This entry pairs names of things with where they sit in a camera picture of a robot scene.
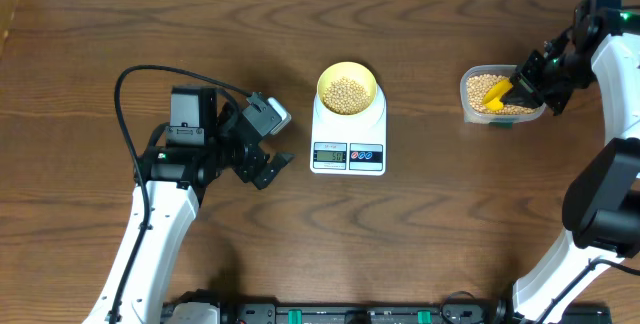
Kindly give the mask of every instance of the white digital scale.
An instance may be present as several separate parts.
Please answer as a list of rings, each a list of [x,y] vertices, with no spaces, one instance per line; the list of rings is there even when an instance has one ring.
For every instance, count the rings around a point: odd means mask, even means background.
[[[371,104],[354,115],[336,114],[321,100],[331,82],[348,77],[363,84]],[[357,63],[338,63],[318,80],[313,102],[310,168],[319,174],[382,175],[387,161],[387,101],[373,74]]]

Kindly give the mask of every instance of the plastic container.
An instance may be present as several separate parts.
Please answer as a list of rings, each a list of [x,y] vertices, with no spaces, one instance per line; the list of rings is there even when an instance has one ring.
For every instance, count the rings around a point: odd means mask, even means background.
[[[473,110],[471,104],[469,104],[469,95],[467,93],[467,80],[469,78],[483,74],[504,75],[506,77],[510,77],[511,74],[513,74],[514,70],[516,70],[515,65],[480,65],[477,67],[473,67],[466,73],[464,73],[464,75],[462,76],[462,80],[460,80],[460,99],[462,100],[462,109],[464,109],[465,122],[478,124],[513,124],[538,119],[538,117],[542,115],[544,110],[547,108],[546,104],[542,104],[540,108],[536,109],[536,111],[531,114],[520,115],[497,115],[478,113],[477,111]]]

